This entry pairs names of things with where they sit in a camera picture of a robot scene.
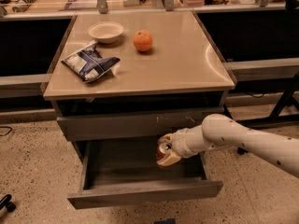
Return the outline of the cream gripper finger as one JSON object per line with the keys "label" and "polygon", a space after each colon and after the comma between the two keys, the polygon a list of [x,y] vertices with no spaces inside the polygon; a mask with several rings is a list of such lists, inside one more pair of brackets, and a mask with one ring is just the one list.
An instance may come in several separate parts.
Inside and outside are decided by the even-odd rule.
{"label": "cream gripper finger", "polygon": [[173,143],[173,134],[168,133],[158,139],[158,144],[172,144]]}
{"label": "cream gripper finger", "polygon": [[156,154],[156,158],[157,164],[163,167],[173,165],[181,160],[181,157],[175,152],[170,152],[167,154],[158,152]]}

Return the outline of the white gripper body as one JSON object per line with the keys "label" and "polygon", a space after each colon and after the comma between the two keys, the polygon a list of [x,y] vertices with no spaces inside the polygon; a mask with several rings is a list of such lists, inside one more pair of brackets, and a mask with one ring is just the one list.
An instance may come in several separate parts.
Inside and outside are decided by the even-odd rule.
{"label": "white gripper body", "polygon": [[196,138],[196,134],[192,129],[184,128],[176,131],[173,134],[172,149],[181,158],[189,158],[197,154],[194,149],[193,141]]}

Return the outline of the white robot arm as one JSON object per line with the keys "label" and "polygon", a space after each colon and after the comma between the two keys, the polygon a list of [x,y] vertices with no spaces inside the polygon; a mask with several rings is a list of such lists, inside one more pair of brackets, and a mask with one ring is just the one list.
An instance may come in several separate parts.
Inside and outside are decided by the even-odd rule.
{"label": "white robot arm", "polygon": [[201,125],[168,133],[157,142],[157,164],[170,166],[182,158],[225,147],[239,147],[283,171],[299,177],[299,140],[253,130],[220,114],[208,115]]}

